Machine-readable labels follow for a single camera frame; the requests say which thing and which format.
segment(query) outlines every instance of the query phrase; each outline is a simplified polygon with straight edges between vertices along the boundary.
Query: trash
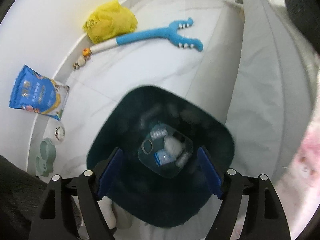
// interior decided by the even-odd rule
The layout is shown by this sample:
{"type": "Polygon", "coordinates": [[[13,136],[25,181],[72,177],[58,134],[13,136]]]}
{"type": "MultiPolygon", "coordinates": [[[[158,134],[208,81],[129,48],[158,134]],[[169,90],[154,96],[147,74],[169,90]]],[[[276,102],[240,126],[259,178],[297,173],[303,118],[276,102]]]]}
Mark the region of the trash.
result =
{"type": "Polygon", "coordinates": [[[137,28],[137,19],[118,0],[100,5],[83,25],[93,43],[111,39],[113,37],[134,32],[137,28]]]}
{"type": "Polygon", "coordinates": [[[15,80],[9,107],[45,114],[60,121],[69,89],[24,65],[15,80]]]}

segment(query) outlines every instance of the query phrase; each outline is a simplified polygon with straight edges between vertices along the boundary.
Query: pink floral fabric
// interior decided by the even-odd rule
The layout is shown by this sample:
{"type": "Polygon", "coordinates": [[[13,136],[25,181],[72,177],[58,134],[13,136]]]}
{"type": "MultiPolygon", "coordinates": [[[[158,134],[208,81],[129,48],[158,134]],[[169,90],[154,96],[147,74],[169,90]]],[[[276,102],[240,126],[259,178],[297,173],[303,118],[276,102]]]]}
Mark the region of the pink floral fabric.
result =
{"type": "MultiPolygon", "coordinates": [[[[297,153],[275,189],[288,220],[291,239],[296,239],[320,204],[320,73],[313,114],[297,153]]],[[[238,239],[244,217],[237,222],[231,239],[238,239]]]]}

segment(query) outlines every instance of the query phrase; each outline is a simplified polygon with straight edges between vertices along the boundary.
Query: ring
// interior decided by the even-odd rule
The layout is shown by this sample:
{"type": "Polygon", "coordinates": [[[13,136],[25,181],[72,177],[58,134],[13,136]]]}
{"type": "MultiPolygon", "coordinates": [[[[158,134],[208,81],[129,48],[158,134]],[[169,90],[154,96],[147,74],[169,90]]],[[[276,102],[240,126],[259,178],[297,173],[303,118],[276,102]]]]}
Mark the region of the ring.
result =
{"type": "Polygon", "coordinates": [[[152,152],[152,150],[153,150],[152,141],[151,141],[150,139],[145,139],[145,140],[142,142],[142,144],[141,144],[141,149],[142,149],[142,151],[143,151],[145,154],[150,154],[150,153],[152,152]],[[148,152],[148,153],[147,153],[146,150],[144,149],[144,144],[145,144],[147,141],[149,141],[150,144],[151,144],[151,150],[150,150],[150,152],[148,152]]]}

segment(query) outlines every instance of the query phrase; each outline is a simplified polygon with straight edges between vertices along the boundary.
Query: gray fabric cover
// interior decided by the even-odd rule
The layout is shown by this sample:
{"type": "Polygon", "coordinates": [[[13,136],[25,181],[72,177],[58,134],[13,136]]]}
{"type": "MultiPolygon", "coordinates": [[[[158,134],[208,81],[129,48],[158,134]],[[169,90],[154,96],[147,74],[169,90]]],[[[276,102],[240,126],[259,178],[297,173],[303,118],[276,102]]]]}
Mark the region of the gray fabric cover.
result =
{"type": "Polygon", "coordinates": [[[285,0],[288,14],[295,26],[320,51],[320,19],[304,0],[285,0]]]}
{"type": "Polygon", "coordinates": [[[244,0],[244,38],[226,126],[242,175],[278,179],[311,114],[308,83],[291,36],[267,0],[244,0]]]}

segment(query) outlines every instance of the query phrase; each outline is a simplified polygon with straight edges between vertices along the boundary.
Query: white marble floor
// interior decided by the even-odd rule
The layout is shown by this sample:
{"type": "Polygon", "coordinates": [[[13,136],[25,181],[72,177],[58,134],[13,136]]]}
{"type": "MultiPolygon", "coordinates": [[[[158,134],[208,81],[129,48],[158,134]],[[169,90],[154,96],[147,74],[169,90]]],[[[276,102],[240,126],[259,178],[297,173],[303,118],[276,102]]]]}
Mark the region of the white marble floor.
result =
{"type": "Polygon", "coordinates": [[[101,126],[121,98],[137,86],[162,87],[225,122],[244,24],[233,0],[143,0],[131,10],[138,30],[192,17],[194,25],[180,32],[199,38],[204,51],[179,49],[161,39],[140,41],[96,54],[73,72],[62,117],[66,137],[56,147],[54,163],[54,173],[65,178],[85,170],[87,152],[101,126]]]}

